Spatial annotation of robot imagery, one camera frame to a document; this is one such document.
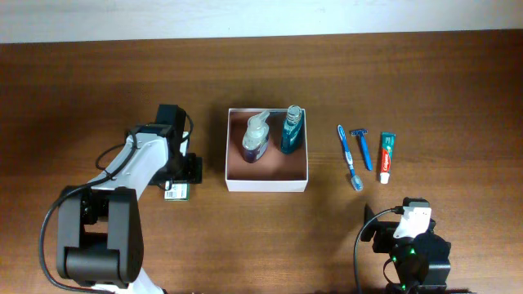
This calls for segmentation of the green white soap bar box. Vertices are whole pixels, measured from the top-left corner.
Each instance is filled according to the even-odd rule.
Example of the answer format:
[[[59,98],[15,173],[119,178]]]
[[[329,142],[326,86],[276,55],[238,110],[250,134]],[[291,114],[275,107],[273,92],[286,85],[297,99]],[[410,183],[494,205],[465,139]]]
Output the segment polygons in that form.
[[[188,201],[190,199],[189,184],[173,184],[171,181],[165,183],[165,201]]]

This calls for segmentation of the clear hand soap pump bottle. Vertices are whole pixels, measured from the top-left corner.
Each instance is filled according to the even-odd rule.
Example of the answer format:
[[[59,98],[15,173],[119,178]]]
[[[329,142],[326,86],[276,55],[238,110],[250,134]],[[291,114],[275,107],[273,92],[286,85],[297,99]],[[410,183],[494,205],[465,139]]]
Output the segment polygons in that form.
[[[268,147],[269,125],[266,120],[270,112],[264,110],[248,119],[248,127],[242,140],[243,157],[247,163],[254,163],[262,157]]]

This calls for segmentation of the teal mouthwash bottle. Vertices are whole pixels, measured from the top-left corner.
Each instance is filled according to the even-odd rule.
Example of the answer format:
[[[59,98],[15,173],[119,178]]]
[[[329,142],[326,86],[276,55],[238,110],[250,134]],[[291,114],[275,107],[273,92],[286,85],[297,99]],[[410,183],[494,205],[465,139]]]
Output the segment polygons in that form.
[[[283,124],[280,149],[284,154],[293,153],[302,143],[303,110],[298,105],[288,107]]]

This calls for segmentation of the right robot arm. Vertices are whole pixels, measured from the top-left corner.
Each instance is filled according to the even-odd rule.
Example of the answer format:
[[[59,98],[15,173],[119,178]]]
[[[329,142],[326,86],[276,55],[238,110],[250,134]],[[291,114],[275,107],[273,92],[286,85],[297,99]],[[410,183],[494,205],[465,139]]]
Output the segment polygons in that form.
[[[434,233],[430,203],[405,198],[401,205],[374,213],[364,207],[364,224],[355,243],[372,242],[373,252],[387,254],[399,281],[387,281],[385,293],[443,293],[451,270],[451,243]]]

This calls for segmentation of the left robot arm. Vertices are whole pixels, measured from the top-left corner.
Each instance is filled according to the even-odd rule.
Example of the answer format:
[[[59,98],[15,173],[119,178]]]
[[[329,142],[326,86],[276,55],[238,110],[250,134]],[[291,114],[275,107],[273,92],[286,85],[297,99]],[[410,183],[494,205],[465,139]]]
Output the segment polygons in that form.
[[[203,160],[182,151],[194,129],[178,105],[160,105],[153,122],[129,130],[99,176],[65,187],[47,217],[58,215],[56,270],[84,293],[162,293],[143,269],[138,201],[150,185],[197,185]]]

